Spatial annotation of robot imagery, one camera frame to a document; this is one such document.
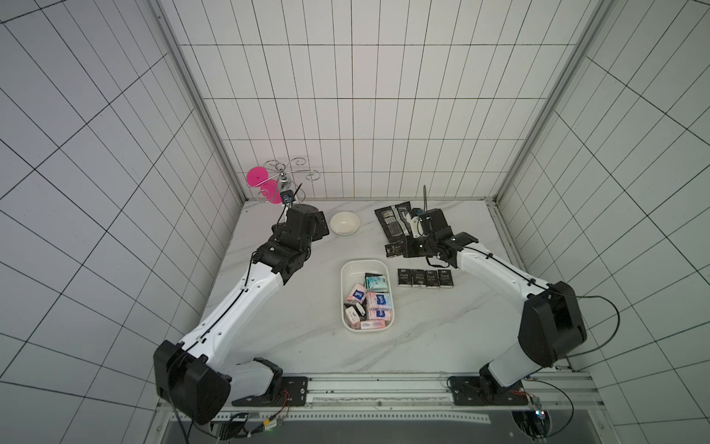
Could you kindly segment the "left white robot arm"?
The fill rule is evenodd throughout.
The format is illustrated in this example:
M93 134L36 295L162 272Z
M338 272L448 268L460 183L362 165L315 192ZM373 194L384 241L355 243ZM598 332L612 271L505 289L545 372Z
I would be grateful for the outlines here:
M304 203L288 207L268 241L251 255L236 287L180 342L166 340L153 354L156 392L176 411L203 426L228 403L282 397L283 370L264 358L227 366L231 347L251 317L282 290L329 233L325 214Z

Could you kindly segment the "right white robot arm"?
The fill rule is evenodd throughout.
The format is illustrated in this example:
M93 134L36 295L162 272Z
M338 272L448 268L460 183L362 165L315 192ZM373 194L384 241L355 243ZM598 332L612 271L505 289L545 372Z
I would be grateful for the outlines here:
M521 314L517 340L478 373L480 392L492 397L553 366L587 340L580 297L568 283L536 279L486 249L475 236L456 233L439 208L406 216L412 236L406 257L436 259L484 281Z

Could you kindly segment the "teal tissue pack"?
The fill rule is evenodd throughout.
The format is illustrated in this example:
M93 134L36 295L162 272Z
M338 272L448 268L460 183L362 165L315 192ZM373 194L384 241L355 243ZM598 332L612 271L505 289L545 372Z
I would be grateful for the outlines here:
M383 275L370 275L365 276L365 288L368 292L374 293L388 293L388 279Z

